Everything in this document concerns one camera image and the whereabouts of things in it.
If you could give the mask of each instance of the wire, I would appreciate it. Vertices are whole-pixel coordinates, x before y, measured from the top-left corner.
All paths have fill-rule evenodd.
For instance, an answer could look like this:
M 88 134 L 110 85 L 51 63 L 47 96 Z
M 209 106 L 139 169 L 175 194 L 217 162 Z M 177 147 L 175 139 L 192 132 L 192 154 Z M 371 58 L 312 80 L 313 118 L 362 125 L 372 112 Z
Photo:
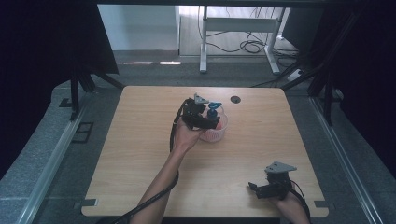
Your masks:
M 283 64 L 283 63 L 280 61 L 280 60 L 282 60 L 282 59 L 290 59 L 290 57 L 279 57 L 279 58 L 276 59 L 276 63 L 279 64 L 279 65 L 282 66 L 282 67 L 289 67 L 289 66 L 291 66 L 291 64 L 288 64 L 288 65 Z
M 258 11 L 258 10 L 259 10 L 259 12 L 255 16 L 256 18 L 258 18 L 260 16 L 261 11 L 262 11 L 261 7 L 260 8 L 258 8 L 258 7 L 254 8 L 253 11 L 250 14 L 250 17 L 253 15 L 253 13 L 255 11 Z M 274 11 L 275 11 L 275 8 L 273 8 L 271 17 L 274 15 Z M 199 36 L 201 37 L 201 39 L 203 39 L 203 34 L 201 33 L 201 27 L 200 27 L 200 14 L 201 14 L 201 7 L 198 7 L 198 19 L 197 19 L 198 26 L 197 27 L 198 27 Z M 214 36 L 214 35 L 221 35 L 221 34 L 225 34 L 225 33 L 229 33 L 229 32 L 228 31 L 218 32 L 218 33 L 214 33 L 212 35 L 206 35 L 206 37 L 210 37 L 210 36 Z M 222 50 L 224 52 L 228 52 L 228 53 L 237 52 L 239 50 L 244 50 L 244 51 L 246 51 L 248 53 L 252 53 L 252 54 L 257 54 L 257 53 L 262 52 L 264 50 L 264 47 L 267 45 L 268 33 L 266 33 L 265 41 L 261 41 L 257 36 L 255 36 L 251 32 L 246 32 L 246 34 L 247 34 L 247 39 L 245 41 L 242 41 L 239 44 L 239 49 L 223 49 L 220 46 L 218 46 L 216 44 L 209 43 L 209 42 L 206 42 L 206 44 L 210 45 L 210 46 L 213 46 L 213 47 L 215 47 L 217 49 L 220 49 L 220 50 Z
M 175 133 L 176 133 L 176 126 L 177 126 L 177 122 L 180 119 L 180 115 L 183 109 L 183 105 L 187 102 L 187 100 L 185 100 L 183 102 L 183 104 L 181 104 L 180 109 L 177 111 L 177 115 L 175 116 L 174 122 L 172 124 L 172 131 L 170 134 L 170 141 L 169 141 L 169 148 L 170 151 L 173 150 L 173 146 L 174 146 L 174 141 L 175 141 Z M 119 224 L 119 223 L 123 223 L 123 221 L 127 220 L 129 221 L 129 219 L 131 217 L 133 217 L 134 215 L 136 215 L 138 212 L 140 212 L 141 210 L 145 209 L 146 207 L 148 207 L 149 205 L 151 205 L 152 203 L 156 202 L 157 200 L 159 200 L 162 196 L 164 196 L 165 194 L 167 194 L 169 191 L 172 190 L 172 188 L 175 187 L 175 185 L 177 184 L 178 181 L 178 171 L 177 174 L 174 178 L 174 180 L 172 181 L 172 183 L 166 187 L 165 189 L 163 189 L 162 191 L 160 191 L 159 193 L 157 193 L 156 195 L 154 195 L 153 197 L 151 197 L 150 199 L 148 199 L 147 201 L 139 204 L 136 208 L 132 209 L 131 211 L 127 212 L 126 214 L 122 215 L 121 217 L 117 218 L 116 220 L 114 220 L 113 222 L 111 222 L 111 224 Z
M 300 186 L 298 186 L 298 184 L 296 182 L 292 181 L 292 180 L 290 182 L 293 183 L 295 186 L 297 186 L 297 188 L 301 192 L 301 196 L 303 196 L 303 198 L 305 199 L 305 196 L 304 196 L 303 191 L 301 190 Z
M 275 50 L 282 50 L 282 51 L 291 51 L 291 52 L 298 52 L 299 50 L 297 49 L 275 49 Z
M 285 75 L 287 75 L 290 71 L 292 71 L 292 70 L 294 70 L 295 68 L 297 68 L 298 66 L 300 66 L 301 62 L 302 62 L 301 60 L 297 60 L 296 62 L 292 63 L 289 67 L 287 67 L 287 68 L 286 68 L 279 76 L 277 76 L 276 78 L 274 78 L 274 79 L 272 79 L 272 80 L 269 80 L 269 81 L 265 81 L 265 82 L 256 84 L 256 85 L 254 85 L 254 86 L 250 86 L 250 88 L 259 87 L 259 86 L 262 86 L 262 85 L 265 85 L 265 84 L 269 84 L 269 83 L 274 84 L 274 86 L 271 86 L 271 87 L 276 87 L 277 82 L 278 82 L 280 79 L 282 79 L 282 77 L 284 77 Z

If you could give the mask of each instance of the wall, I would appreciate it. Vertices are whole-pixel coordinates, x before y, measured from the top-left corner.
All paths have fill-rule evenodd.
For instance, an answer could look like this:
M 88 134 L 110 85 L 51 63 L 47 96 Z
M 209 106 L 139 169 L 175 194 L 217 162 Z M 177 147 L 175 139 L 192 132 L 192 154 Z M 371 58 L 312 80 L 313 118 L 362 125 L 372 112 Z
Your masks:
M 113 50 L 178 49 L 178 6 L 98 7 Z

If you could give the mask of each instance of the black cable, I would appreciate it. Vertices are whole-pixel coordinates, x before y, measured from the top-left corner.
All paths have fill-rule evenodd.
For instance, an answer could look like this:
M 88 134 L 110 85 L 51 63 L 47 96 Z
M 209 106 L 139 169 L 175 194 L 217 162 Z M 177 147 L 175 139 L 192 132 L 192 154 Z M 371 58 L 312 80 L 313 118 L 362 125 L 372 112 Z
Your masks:
M 265 9 L 265 15 L 264 15 L 264 18 L 267 18 L 267 12 L 268 12 L 268 8 L 267 9 Z
M 254 86 L 250 86 L 250 88 L 255 88 L 258 86 L 262 86 L 268 83 L 277 83 L 282 77 L 284 77 L 285 75 L 287 75 L 290 71 L 292 71 L 293 69 L 297 68 L 298 66 L 300 66 L 301 61 L 296 61 L 293 64 L 291 64 L 289 67 L 287 67 L 279 76 L 277 76 L 276 78 L 269 80 L 269 81 L 265 81 L 259 84 L 256 84 Z
M 272 19 L 272 16 L 274 15 L 274 12 L 275 12 L 275 8 L 273 7 L 273 12 L 271 13 L 270 19 Z
M 341 29 L 342 24 L 347 20 L 347 15 L 345 15 L 336 25 L 335 27 L 330 31 L 329 35 L 326 36 L 326 38 L 324 39 L 323 43 L 317 48 L 317 49 L 313 49 L 310 52 L 307 52 L 304 55 L 298 56 L 297 57 L 297 62 L 302 63 L 303 61 L 309 61 L 310 58 L 314 58 L 316 57 L 316 54 L 321 53 L 323 50 L 325 50 L 325 48 L 328 46 L 330 40 L 333 38 L 334 35 L 336 35 L 336 32 Z M 304 75 L 296 78 L 295 80 L 293 80 L 292 82 L 289 82 L 287 84 L 285 84 L 284 86 L 280 87 L 282 90 L 287 90 L 295 85 L 297 85 L 298 83 L 312 77 L 315 73 L 317 73 L 318 71 L 321 70 L 321 68 L 323 67 L 323 63 L 321 63 L 320 65 L 312 68 L 311 70 L 307 71 L 304 73 Z
M 255 18 L 259 18 L 260 13 L 262 12 L 262 7 L 260 7 L 260 8 L 255 7 L 255 8 L 253 9 L 253 11 L 251 11 L 250 17 L 251 17 L 251 15 L 253 15 L 253 13 L 254 13 L 255 11 L 257 11 L 257 10 L 259 10 L 259 12 L 257 13 L 257 15 L 255 15 Z
M 170 139 L 169 139 L 169 148 L 170 148 L 170 151 L 173 150 L 174 141 L 175 141 L 175 133 L 176 133 L 177 122 L 178 122 L 178 120 L 180 119 L 180 115 L 181 115 L 181 112 L 182 112 L 182 110 L 183 110 L 183 106 L 184 106 L 184 104 L 186 104 L 186 103 L 187 103 L 187 100 L 183 101 L 183 104 L 181 104 L 180 108 L 178 109 L 177 115 L 175 116 L 174 122 L 173 122 L 173 124 L 172 124 L 171 136 L 170 136 Z
M 280 185 L 282 188 L 286 189 L 288 192 L 292 193 L 294 196 L 296 196 L 296 198 L 300 201 L 301 206 L 303 207 L 303 209 L 305 211 L 305 214 L 306 214 L 306 217 L 308 218 L 309 223 L 311 223 L 311 212 L 309 211 L 308 204 L 306 204 L 305 196 L 304 196 L 303 191 L 301 190 L 300 186 L 298 186 L 298 184 L 296 182 L 290 180 L 290 183 L 294 183 L 297 186 L 297 188 L 300 190 L 301 194 L 299 194 L 295 189 L 290 188 L 279 181 L 274 181 L 274 182 L 277 183 L 278 185 Z
M 199 36 L 201 37 L 201 39 L 203 39 L 203 34 L 201 33 L 201 27 L 200 27 L 200 23 L 199 23 L 199 21 L 200 21 L 200 14 L 201 14 L 201 7 L 198 7 L 198 19 L 197 19 L 197 21 L 198 21 L 198 33 L 199 33 Z M 229 32 L 228 32 L 228 31 L 218 32 L 218 33 L 215 33 L 215 34 L 212 34 L 212 35 L 207 35 L 206 37 L 210 37 L 210 36 L 214 36 L 214 35 L 221 35 L 221 34 L 225 34 L 225 33 L 229 33 Z M 250 38 L 251 36 L 255 37 L 257 40 L 249 40 L 249 38 Z M 267 40 L 268 40 L 268 33 L 267 33 L 267 36 L 265 37 L 265 42 L 262 42 L 257 36 L 255 36 L 253 33 L 249 32 L 249 33 L 247 33 L 247 40 L 240 43 L 239 49 L 231 49 L 231 50 L 228 50 L 228 49 L 223 49 L 223 48 L 219 47 L 218 45 L 215 45 L 215 44 L 212 44 L 212 43 L 209 43 L 209 42 L 206 42 L 206 44 L 207 44 L 207 45 L 210 45 L 210 46 L 213 46 L 213 47 L 215 47 L 215 48 L 217 48 L 217 49 L 220 49 L 220 50 L 222 50 L 222 51 L 224 51 L 224 52 L 228 52 L 228 53 L 237 52 L 237 51 L 239 51 L 239 50 L 241 50 L 241 49 L 243 49 L 244 51 L 246 51 L 246 52 L 248 52 L 248 53 L 259 53 L 259 52 L 261 52 L 261 51 L 264 50 L 264 47 L 265 47 L 265 45 L 266 45 L 266 43 L 267 43 Z M 257 49 L 256 49 L 256 50 L 251 50 L 251 49 L 248 49 L 247 46 L 252 46 L 252 47 L 257 48 Z
M 282 60 L 282 59 L 290 59 L 290 58 L 294 59 L 293 57 L 279 57 L 279 58 L 276 59 L 276 63 L 279 64 L 282 67 L 289 67 L 289 66 L 291 66 L 291 64 L 285 65 L 280 60 Z
M 231 16 L 230 16 L 230 12 L 228 12 L 228 8 L 227 8 L 227 7 L 225 7 L 225 10 L 226 10 L 227 13 L 228 13 L 228 17 L 231 17 Z
M 291 54 L 283 53 L 282 51 L 291 52 Z M 276 56 L 283 56 L 288 58 L 299 57 L 299 50 L 297 49 L 273 49 L 273 53 Z
M 119 223 L 123 223 L 123 221 L 127 221 L 129 222 L 129 220 L 131 219 L 131 217 L 133 217 L 134 215 L 136 215 L 138 212 L 140 212 L 141 210 L 145 209 L 146 207 L 148 207 L 149 205 L 151 205 L 152 203 L 154 203 L 155 201 L 159 200 L 162 196 L 164 196 L 165 194 L 167 194 L 169 191 L 171 191 L 171 189 L 176 185 L 178 181 L 178 172 L 175 176 L 175 179 L 173 180 L 173 182 L 166 187 L 165 189 L 163 189 L 160 193 L 154 195 L 153 197 L 151 197 L 150 199 L 148 199 L 147 201 L 139 204 L 136 208 L 134 208 L 133 210 L 129 211 L 128 213 L 122 215 L 121 217 L 117 218 L 116 220 L 114 220 L 113 222 L 111 222 L 111 224 L 119 224 Z

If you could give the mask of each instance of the wooden table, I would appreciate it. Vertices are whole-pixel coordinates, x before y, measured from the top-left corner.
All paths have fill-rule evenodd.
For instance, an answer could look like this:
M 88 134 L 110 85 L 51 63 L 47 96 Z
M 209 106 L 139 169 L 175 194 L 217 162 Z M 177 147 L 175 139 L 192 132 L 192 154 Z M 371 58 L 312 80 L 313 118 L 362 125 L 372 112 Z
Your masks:
M 111 123 L 86 199 L 86 216 L 120 216 L 136 207 L 169 153 L 173 119 L 195 93 L 220 101 L 228 116 L 224 138 L 198 141 L 185 157 L 166 217 L 279 217 L 257 199 L 248 182 L 268 184 L 264 169 L 273 161 L 296 166 L 290 179 L 302 188 L 312 217 L 326 217 L 311 162 L 280 89 L 126 87 Z M 239 96 L 234 104 L 230 98 Z

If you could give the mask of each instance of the black robotic device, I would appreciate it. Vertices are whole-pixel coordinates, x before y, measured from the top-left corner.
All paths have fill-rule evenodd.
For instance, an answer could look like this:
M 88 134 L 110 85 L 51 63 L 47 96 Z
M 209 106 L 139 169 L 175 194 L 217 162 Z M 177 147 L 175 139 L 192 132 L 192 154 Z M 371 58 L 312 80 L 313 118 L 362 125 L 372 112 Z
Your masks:
M 250 189 L 256 192 L 257 198 L 259 199 L 278 197 L 279 200 L 283 200 L 292 189 L 289 171 L 294 170 L 297 170 L 294 166 L 274 161 L 270 166 L 265 168 L 265 173 L 267 173 L 267 180 L 269 182 L 268 185 L 257 187 L 257 185 L 250 182 L 248 185 Z
M 206 109 L 205 104 L 209 104 L 209 101 L 196 93 L 194 99 L 189 98 L 184 101 L 181 118 L 190 129 L 215 129 L 218 125 L 220 117 L 209 119 L 202 115 Z

